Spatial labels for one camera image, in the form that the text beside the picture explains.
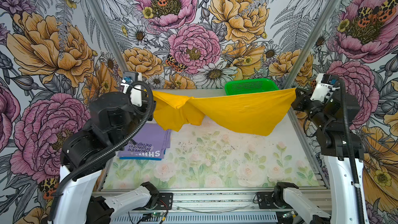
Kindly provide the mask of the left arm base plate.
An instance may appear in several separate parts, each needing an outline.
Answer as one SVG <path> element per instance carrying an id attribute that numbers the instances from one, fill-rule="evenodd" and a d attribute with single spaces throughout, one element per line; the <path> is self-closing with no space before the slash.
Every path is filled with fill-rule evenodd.
<path id="1" fill-rule="evenodd" d="M 171 192 L 161 192 L 158 196 L 158 201 L 154 209 L 170 211 L 173 206 L 174 194 Z"/>

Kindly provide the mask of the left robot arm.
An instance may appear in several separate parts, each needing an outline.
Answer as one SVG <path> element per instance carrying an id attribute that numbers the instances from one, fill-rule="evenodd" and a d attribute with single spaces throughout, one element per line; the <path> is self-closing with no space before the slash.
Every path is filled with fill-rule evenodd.
<path id="1" fill-rule="evenodd" d="M 89 104 L 89 120 L 63 145 L 60 183 L 44 223 L 108 224 L 130 210 L 155 207 L 159 191 L 150 182 L 114 198 L 92 195 L 102 169 L 152 118 L 155 106 L 150 89 L 132 87 Z"/>

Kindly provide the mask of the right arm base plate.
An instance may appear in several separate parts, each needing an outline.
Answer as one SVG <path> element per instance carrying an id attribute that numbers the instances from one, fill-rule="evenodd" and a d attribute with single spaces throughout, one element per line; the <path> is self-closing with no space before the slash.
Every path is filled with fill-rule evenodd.
<path id="1" fill-rule="evenodd" d="M 259 209 L 278 209 L 279 207 L 274 202 L 273 192 L 257 192 L 255 197 Z"/>

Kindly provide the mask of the yellow t shirt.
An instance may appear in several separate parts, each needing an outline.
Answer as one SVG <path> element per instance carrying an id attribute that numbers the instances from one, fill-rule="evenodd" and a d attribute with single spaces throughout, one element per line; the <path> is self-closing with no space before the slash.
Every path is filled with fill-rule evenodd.
<path id="1" fill-rule="evenodd" d="M 179 131 L 183 125 L 201 125 L 209 117 L 237 133 L 268 136 L 296 99 L 295 89 L 195 98 L 166 92 L 153 93 L 154 119 L 163 129 Z"/>

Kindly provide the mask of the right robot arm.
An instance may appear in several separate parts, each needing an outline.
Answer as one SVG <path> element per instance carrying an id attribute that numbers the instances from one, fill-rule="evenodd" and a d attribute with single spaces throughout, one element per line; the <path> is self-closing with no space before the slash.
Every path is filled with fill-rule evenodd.
<path id="1" fill-rule="evenodd" d="M 317 126 L 329 175 L 332 212 L 322 211 L 293 183 L 277 183 L 269 199 L 278 208 L 291 207 L 307 224 L 368 224 L 363 192 L 364 149 L 351 123 L 359 112 L 358 100 L 341 89 L 312 100 L 312 92 L 297 88 L 292 108 L 307 114 Z"/>

